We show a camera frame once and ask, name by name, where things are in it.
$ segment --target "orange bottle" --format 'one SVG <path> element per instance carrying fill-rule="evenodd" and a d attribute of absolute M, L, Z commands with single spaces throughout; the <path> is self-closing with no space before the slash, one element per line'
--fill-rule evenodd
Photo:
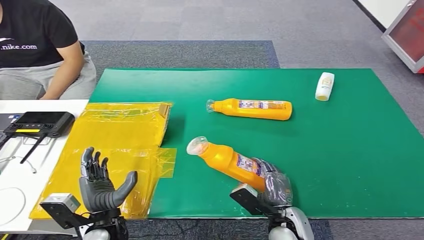
<path fill-rule="evenodd" d="M 206 110 L 229 116 L 258 119 L 288 120 L 292 115 L 292 103 L 289 101 L 239 100 L 228 98 L 222 101 L 208 100 Z"/>
<path fill-rule="evenodd" d="M 264 191 L 264 171 L 256 160 L 235 152 L 229 146 L 208 142 L 204 136 L 191 140 L 186 150 L 190 155 L 201 157 L 209 167 L 249 184 L 260 192 Z"/>

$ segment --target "transparent bottle cap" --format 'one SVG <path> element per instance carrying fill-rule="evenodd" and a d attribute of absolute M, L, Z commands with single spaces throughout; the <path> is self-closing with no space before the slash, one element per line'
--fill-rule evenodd
<path fill-rule="evenodd" d="M 206 111 L 207 111 L 208 113 L 215 112 L 215 110 L 214 110 L 214 103 L 215 103 L 215 101 L 214 101 L 214 100 L 212 100 L 212 99 L 209 99 L 209 100 L 206 102 Z"/>
<path fill-rule="evenodd" d="M 204 136 L 195 137 L 187 145 L 187 153 L 190 155 L 200 155 L 206 151 L 209 146 L 208 139 Z"/>

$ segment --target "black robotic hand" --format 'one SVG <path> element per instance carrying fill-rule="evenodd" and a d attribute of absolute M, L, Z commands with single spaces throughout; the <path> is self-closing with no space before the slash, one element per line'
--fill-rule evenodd
<path fill-rule="evenodd" d="M 289 178 L 276 166 L 262 159 L 254 158 L 264 174 L 265 191 L 262 201 L 273 207 L 288 207 L 293 204 L 293 192 Z"/>
<path fill-rule="evenodd" d="M 109 179 L 105 157 L 100 164 L 100 152 L 93 157 L 94 148 L 87 148 L 81 157 L 81 177 L 79 189 L 82 201 L 90 213 L 118 208 L 133 190 L 137 183 L 137 172 L 131 171 L 126 176 L 125 182 L 115 190 L 114 184 Z"/>

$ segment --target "white bottle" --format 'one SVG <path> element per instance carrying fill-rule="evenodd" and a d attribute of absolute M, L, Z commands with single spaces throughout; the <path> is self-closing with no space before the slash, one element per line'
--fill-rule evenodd
<path fill-rule="evenodd" d="M 315 99 L 328 101 L 334 84 L 334 74 L 323 72 L 316 86 Z"/>

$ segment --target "yellow plastic bag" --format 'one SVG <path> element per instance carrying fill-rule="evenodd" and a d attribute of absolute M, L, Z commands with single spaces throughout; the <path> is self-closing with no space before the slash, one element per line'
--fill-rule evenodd
<path fill-rule="evenodd" d="M 44 188 L 31 219 L 49 219 L 40 207 L 51 193 L 71 193 L 82 203 L 78 179 L 81 156 L 88 147 L 108 157 L 109 177 L 119 187 L 130 171 L 138 172 L 138 182 L 121 212 L 128 219 L 147 216 L 156 184 L 171 178 L 177 150 L 159 148 L 165 134 L 169 103 L 90 103 L 76 120 L 57 165 Z M 82 205 L 76 213 L 87 212 Z"/>

